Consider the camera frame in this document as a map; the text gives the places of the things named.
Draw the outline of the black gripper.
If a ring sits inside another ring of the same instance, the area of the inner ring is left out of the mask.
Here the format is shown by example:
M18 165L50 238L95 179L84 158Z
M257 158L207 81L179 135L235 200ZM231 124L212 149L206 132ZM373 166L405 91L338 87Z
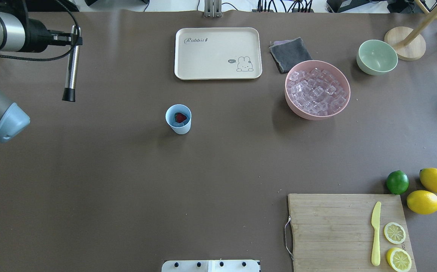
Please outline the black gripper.
M39 20L27 19L24 24L25 42L24 52L43 52L49 45L83 45L79 32L66 33L47 29Z

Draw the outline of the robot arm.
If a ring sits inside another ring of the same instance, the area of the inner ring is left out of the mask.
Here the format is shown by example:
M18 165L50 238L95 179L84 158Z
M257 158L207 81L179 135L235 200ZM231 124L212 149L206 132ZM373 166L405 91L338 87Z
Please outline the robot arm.
M48 62L69 57L65 89L62 100L75 102L75 82L78 54L83 38L77 19L62 1L57 5L67 12L74 25L70 32L48 29L41 21L31 19L25 0L0 0L0 58ZM14 53L40 53L50 45L69 46L57 57L21 57ZM0 143L6 143L30 124L30 117L20 106L0 90Z

